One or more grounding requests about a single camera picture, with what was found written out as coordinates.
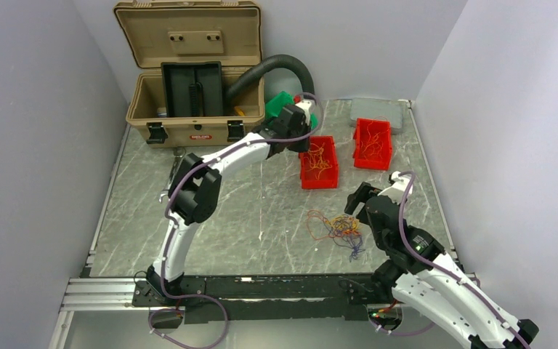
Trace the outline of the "green plastic bin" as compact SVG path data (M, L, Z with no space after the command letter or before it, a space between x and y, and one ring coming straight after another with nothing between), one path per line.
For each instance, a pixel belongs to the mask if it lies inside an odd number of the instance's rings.
M294 96L287 92L280 92L265 104L262 127L286 137L296 137L314 130L305 121L304 111L294 105Z

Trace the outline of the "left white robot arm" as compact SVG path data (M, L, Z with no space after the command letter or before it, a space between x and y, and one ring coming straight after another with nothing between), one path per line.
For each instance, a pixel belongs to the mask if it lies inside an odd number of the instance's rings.
M284 106L279 115L254 127L242 139L205 156L187 154L168 189L168 230L161 252L147 270L151 296L161 305L181 295L185 260L199 226L215 212L223 179L284 150L308 151L316 103L303 99Z

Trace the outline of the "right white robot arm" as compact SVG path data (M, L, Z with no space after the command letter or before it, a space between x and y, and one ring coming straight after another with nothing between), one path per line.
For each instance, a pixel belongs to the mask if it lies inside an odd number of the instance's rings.
M403 217L410 190L399 180L385 189L362 182L347 197L344 212L355 214L388 259L371 275L371 293L411 306L444 329L463 348L528 348L539 333L494 303L426 230Z

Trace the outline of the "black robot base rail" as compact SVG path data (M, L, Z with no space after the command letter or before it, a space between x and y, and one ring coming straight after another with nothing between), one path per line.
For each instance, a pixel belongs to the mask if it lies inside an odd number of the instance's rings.
M397 305L372 273L249 276L183 276L164 295L157 276L136 278L136 308L178 308L186 324L210 321L342 318L365 321L386 309L396 323Z

